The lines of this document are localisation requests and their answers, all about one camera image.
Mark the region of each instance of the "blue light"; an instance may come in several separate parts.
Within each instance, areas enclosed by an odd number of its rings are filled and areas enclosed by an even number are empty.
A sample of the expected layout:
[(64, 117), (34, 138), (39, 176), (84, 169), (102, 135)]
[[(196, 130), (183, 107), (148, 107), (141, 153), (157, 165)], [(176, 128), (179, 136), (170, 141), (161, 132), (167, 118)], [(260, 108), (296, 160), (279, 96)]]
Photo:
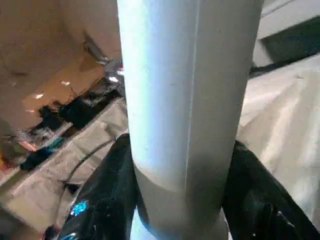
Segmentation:
[(87, 201), (81, 201), (79, 202), (77, 205), (75, 205), (71, 212), (70, 212), (70, 215), (76, 217), (78, 216), (80, 213), (83, 213), (84, 211), (86, 211), (88, 207), (88, 202)]
[(75, 239), (76, 234), (75, 233), (70, 233), (69, 235), (65, 236), (64, 238), (62, 238), (61, 240), (74, 240)]

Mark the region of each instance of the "black plastic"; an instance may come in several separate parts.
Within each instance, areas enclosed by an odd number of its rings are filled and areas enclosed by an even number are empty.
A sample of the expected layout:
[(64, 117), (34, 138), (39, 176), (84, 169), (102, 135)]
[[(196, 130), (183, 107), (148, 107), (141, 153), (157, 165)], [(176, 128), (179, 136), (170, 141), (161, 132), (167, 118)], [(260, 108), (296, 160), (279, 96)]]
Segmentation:
[(318, 240), (319, 232), (258, 158), (236, 142), (223, 210), (233, 240)]
[(137, 183), (128, 134), (116, 140), (83, 185), (73, 206), (79, 203), (87, 203), (87, 209), (75, 215), (71, 208), (59, 240), (130, 239)]

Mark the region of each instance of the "white pole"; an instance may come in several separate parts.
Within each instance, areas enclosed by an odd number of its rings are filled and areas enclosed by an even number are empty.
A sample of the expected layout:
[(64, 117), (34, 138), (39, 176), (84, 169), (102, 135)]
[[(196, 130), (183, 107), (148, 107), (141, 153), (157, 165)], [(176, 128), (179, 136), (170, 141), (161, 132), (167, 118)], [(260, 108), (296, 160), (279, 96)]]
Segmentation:
[(155, 235), (226, 238), (216, 225), (262, 3), (118, 0), (139, 215)]

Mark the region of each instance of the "black cable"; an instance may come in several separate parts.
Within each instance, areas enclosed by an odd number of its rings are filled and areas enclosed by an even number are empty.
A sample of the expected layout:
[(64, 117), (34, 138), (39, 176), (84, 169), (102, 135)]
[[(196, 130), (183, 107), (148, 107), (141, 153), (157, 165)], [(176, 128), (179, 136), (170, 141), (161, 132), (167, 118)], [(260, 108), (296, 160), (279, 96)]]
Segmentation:
[(97, 151), (99, 151), (100, 149), (104, 148), (105, 146), (107, 146), (108, 144), (112, 143), (114, 140), (108, 140), (105, 141), (103, 143), (101, 143), (99, 146), (97, 146), (95, 149), (93, 149), (88, 155), (86, 155), (83, 159), (81, 159), (77, 165), (72, 169), (72, 171), (70, 172), (69, 176), (66, 178), (66, 180), (62, 181), (64, 183), (63, 186), (63, 190), (61, 192), (61, 196), (59, 199), (59, 203), (57, 205), (57, 208), (55, 210), (55, 223), (57, 223), (57, 219), (58, 219), (58, 215), (59, 215), (59, 210), (60, 210), (60, 206), (61, 206), (61, 201), (62, 201), (62, 197), (65, 193), (65, 190), (67, 188), (67, 183), (71, 180), (72, 176), (74, 175), (74, 173), (77, 171), (77, 169), (88, 159), (90, 158), (93, 154), (95, 154)]
[(99, 151), (100, 149), (102, 149), (103, 147), (107, 146), (108, 144), (110, 144), (113, 141), (114, 140), (108, 140), (108, 141), (105, 141), (105, 142), (101, 143), (99, 146), (97, 146), (95, 149), (93, 149), (88, 155), (86, 155), (83, 159), (81, 159), (77, 163), (77, 165), (72, 169), (72, 171), (70, 172), (69, 176), (66, 178), (66, 180), (63, 181), (63, 183), (67, 184), (71, 180), (72, 176), (75, 174), (77, 169), (81, 166), (81, 164), (83, 164), (88, 158), (90, 158), (97, 151)]

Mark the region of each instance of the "floor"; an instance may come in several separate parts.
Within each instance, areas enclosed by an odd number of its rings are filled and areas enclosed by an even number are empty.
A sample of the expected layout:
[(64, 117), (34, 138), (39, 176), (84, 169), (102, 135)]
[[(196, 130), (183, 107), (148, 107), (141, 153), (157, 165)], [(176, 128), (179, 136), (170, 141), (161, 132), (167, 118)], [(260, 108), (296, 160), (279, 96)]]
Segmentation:
[(40, 240), (42, 237), (37, 231), (30, 227), (23, 227), (11, 240)]

